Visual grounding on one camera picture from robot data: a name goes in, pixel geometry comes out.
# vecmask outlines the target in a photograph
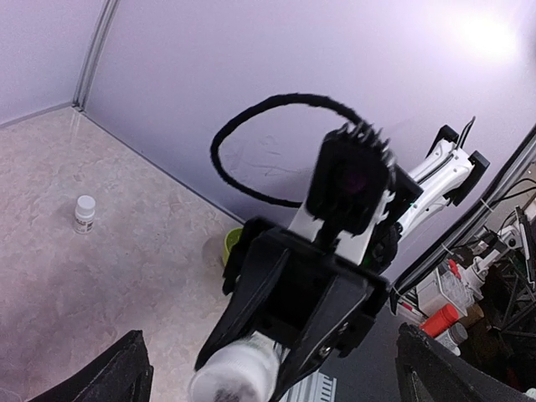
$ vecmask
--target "white wall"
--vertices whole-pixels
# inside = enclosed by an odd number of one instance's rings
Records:
[[[213,135],[244,108],[279,93],[330,95],[384,127],[407,169],[442,125],[460,131],[476,115],[466,149],[478,149],[492,166],[460,208],[402,244],[393,277],[477,199],[536,122],[532,43],[523,42],[533,6],[489,3],[123,1],[87,111],[222,208],[283,224],[292,210],[227,187],[210,164]],[[516,49],[503,46],[503,37],[491,49],[475,40],[488,13],[521,33]],[[254,188],[303,199],[320,141],[341,123],[300,106],[271,111],[224,144],[224,165]]]
[[[0,2],[0,125],[72,101],[102,4]]]

